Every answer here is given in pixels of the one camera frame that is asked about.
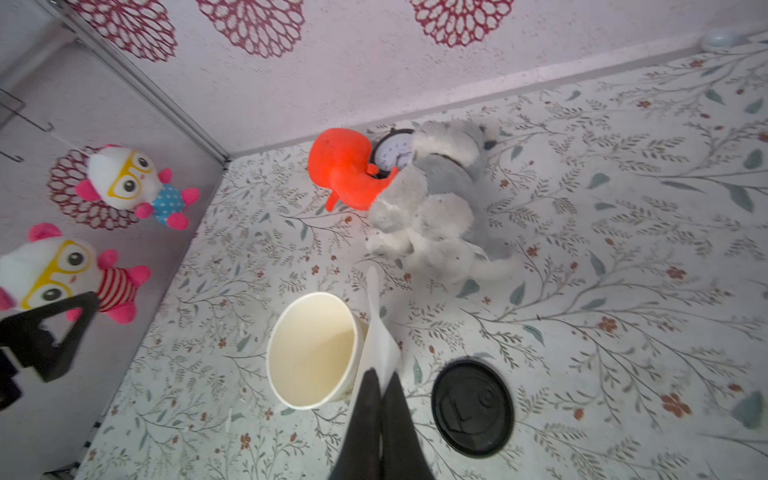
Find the floral pattern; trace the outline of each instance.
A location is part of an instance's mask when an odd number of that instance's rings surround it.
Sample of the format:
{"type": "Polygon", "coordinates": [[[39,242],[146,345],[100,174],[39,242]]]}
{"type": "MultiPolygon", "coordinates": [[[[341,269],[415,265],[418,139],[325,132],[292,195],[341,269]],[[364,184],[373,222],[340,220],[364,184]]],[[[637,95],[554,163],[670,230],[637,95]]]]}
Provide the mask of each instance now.
{"type": "Polygon", "coordinates": [[[175,56],[176,28],[157,0],[67,0],[99,34],[121,50],[152,61],[175,56]]]}
{"type": "Polygon", "coordinates": [[[51,200],[58,204],[64,215],[74,218],[78,223],[85,223],[90,228],[128,228],[139,221],[133,212],[110,207],[102,200],[83,200],[74,191],[88,175],[85,161],[97,151],[98,148],[83,147],[80,150],[70,150],[65,156],[56,159],[47,183],[51,200]]]}
{"type": "Polygon", "coordinates": [[[230,43],[262,58],[282,57],[301,40],[303,0],[197,0],[230,43]]]}
{"type": "Polygon", "coordinates": [[[768,467],[767,91],[768,45],[755,43],[419,119],[483,125],[479,190],[520,260],[502,282],[443,285],[368,256],[365,212],[324,210],[309,143],[239,159],[80,478],[326,478],[347,406],[280,405],[266,340],[315,290],[367,318],[373,264],[436,478],[756,478],[768,467]],[[452,451],[432,418],[432,382],[463,356],[491,363],[513,395],[515,429],[491,458],[452,451]]]}
{"type": "Polygon", "coordinates": [[[452,48],[483,41],[509,15],[513,1],[411,0],[411,5],[424,35],[452,48]]]}

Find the plush toy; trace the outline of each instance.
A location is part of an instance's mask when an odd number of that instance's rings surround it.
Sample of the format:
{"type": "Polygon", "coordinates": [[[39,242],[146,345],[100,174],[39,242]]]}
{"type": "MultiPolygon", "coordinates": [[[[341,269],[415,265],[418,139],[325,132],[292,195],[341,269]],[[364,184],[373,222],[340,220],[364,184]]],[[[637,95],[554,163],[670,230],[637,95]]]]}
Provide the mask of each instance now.
{"type": "Polygon", "coordinates": [[[368,163],[372,149],[363,134],[345,128],[331,128],[315,140],[310,150],[310,178],[318,187],[333,190],[326,210],[333,210],[338,200],[355,210],[368,210],[392,183],[397,167],[385,179],[372,177],[379,173],[376,165],[368,163]]]}
{"type": "Polygon", "coordinates": [[[75,191],[85,200],[103,200],[118,210],[136,208],[139,218],[154,217],[176,230],[190,221],[184,211],[200,198],[197,188],[179,191],[169,185],[173,172],[157,172],[152,160],[139,151],[104,145],[88,161],[88,179],[75,191]]]}
{"type": "Polygon", "coordinates": [[[430,121],[415,129],[413,161],[373,203],[368,251],[405,257],[407,270],[455,283],[514,267],[509,242],[488,237],[477,180],[487,160],[480,128],[430,121]]]}
{"type": "MultiPolygon", "coordinates": [[[[0,257],[0,310],[30,310],[85,292],[96,292],[105,312],[117,323],[136,316],[134,300],[151,271],[146,266],[116,268],[118,252],[96,249],[77,238],[66,238],[50,223],[29,230],[29,241],[0,257]]],[[[80,315],[67,312],[70,321],[80,315]]]]}

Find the red striped shirt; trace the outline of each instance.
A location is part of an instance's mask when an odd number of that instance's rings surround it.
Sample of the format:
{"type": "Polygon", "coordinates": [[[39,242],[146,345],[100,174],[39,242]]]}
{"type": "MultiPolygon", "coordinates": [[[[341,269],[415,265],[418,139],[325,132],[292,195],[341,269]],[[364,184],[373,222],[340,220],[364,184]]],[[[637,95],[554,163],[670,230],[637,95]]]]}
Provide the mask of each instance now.
{"type": "Polygon", "coordinates": [[[131,282],[128,270],[125,268],[104,269],[101,285],[96,292],[99,300],[101,300],[99,311],[106,312],[118,305],[133,301],[138,290],[138,287],[131,282]]]}

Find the orange rubber duck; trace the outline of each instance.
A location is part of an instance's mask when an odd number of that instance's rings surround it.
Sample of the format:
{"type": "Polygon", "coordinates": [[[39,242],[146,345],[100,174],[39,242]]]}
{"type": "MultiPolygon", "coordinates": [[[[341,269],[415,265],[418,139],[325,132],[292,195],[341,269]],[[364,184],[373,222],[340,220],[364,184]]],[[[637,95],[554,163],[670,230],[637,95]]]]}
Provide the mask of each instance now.
{"type": "Polygon", "coordinates": [[[372,177],[379,173],[376,165],[368,163],[372,149],[368,138],[346,128],[331,128],[315,140],[310,150],[310,178],[318,187],[333,191],[326,210],[333,210],[338,200],[355,210],[368,210],[392,183],[397,167],[387,178],[372,177]]]}

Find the paper cup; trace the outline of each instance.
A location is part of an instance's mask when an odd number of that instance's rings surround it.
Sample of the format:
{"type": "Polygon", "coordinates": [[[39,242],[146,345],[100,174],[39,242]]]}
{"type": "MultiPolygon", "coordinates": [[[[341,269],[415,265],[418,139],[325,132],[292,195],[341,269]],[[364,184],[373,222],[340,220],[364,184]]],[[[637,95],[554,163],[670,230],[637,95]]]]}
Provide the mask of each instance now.
{"type": "Polygon", "coordinates": [[[266,374],[277,398],[308,410],[349,396],[365,330],[336,295],[316,292],[294,300],[266,348],[266,374]]]}

